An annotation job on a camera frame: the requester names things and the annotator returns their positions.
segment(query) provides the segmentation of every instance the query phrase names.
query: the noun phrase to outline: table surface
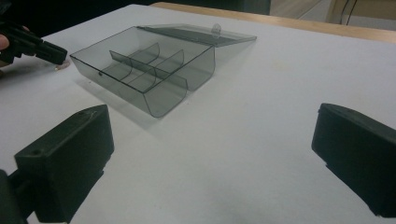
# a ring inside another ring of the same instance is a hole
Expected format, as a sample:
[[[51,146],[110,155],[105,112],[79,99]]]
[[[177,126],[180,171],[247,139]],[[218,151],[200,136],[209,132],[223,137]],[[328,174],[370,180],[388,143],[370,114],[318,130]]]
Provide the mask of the table surface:
[[[208,7],[194,7],[173,3],[159,2],[152,5],[153,7],[167,8],[202,15],[220,16],[244,21],[255,21],[277,26],[296,28],[306,31],[320,32],[331,35],[342,35],[357,37],[363,39],[379,40],[389,43],[396,43],[396,32],[388,30],[362,28],[356,26],[345,26],[318,21],[299,21],[288,18],[265,16],[259,14],[222,10]]]
[[[396,127],[395,44],[137,5],[45,40],[73,53],[131,26],[181,22],[257,40],[217,48],[214,76],[161,119],[73,64],[55,71],[23,56],[0,79],[0,168],[10,174],[19,150],[106,104],[115,152],[73,223],[394,223],[374,216],[311,141],[322,103]]]

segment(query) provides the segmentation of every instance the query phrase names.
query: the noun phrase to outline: wooden table edge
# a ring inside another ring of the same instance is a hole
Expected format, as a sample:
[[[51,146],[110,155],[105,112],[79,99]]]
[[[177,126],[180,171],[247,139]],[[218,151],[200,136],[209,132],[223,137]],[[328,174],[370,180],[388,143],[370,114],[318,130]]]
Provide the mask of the wooden table edge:
[[[396,43],[396,32],[379,30],[373,28],[363,28],[357,26],[345,26],[339,24],[325,23],[319,21],[300,21],[295,19],[265,16],[246,12],[237,12],[210,7],[194,7],[181,4],[158,2],[151,5],[170,10],[183,11],[201,15],[224,17],[243,21],[255,21],[271,25],[289,27],[294,29],[319,32],[330,35],[340,35],[368,40],[377,40],[389,43]]]

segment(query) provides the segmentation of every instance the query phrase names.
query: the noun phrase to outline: black mechanical part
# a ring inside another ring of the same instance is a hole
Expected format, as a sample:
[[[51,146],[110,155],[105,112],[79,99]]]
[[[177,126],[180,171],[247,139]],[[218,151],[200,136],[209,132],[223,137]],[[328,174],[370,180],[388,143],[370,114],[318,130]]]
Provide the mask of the black mechanical part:
[[[0,15],[8,10],[11,3],[0,0]],[[67,56],[67,50],[46,42],[23,26],[0,17],[0,34],[9,41],[9,47],[0,51],[0,61],[13,63],[14,58],[22,54],[36,56],[50,63],[62,64]]]
[[[376,216],[396,217],[395,130],[349,108],[322,104],[312,148]]]
[[[114,151],[106,105],[77,112],[15,155],[18,170],[0,173],[1,223],[69,223]]]

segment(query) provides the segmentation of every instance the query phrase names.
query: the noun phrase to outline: cable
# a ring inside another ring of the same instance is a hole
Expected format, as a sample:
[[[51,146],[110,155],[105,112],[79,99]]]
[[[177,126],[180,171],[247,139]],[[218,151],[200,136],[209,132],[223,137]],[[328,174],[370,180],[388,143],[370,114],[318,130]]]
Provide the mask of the cable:
[[[343,11],[341,12],[341,18],[340,18],[340,25],[343,24],[343,17],[344,17],[344,13],[346,11],[347,8],[347,4],[349,3],[349,0],[346,0],[346,4],[344,5]]]
[[[352,16],[353,10],[355,9],[356,3],[358,3],[358,0],[355,0],[355,2],[353,3],[352,9],[350,9],[350,13],[349,13],[349,16],[347,18],[346,25],[349,25],[349,20],[350,20],[350,17]],[[348,4],[349,4],[349,0],[346,0],[346,4],[344,5],[343,11],[341,12],[341,18],[340,18],[340,23],[339,24],[343,24],[343,17],[344,17],[344,14],[346,12]]]
[[[355,1],[355,3],[353,4],[352,9],[350,10],[349,17],[347,18],[347,21],[346,21],[346,25],[349,24],[350,17],[352,16],[353,9],[355,9],[355,6],[356,6],[357,2],[358,2],[358,0]]]

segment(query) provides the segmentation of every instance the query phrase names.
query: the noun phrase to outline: clear plastic container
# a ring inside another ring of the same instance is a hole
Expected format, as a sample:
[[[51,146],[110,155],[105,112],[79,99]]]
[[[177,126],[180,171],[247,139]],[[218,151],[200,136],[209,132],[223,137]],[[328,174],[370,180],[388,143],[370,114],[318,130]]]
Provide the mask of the clear plastic container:
[[[222,32],[218,25],[138,26],[71,58],[83,76],[159,118],[212,77],[216,47],[255,39]]]

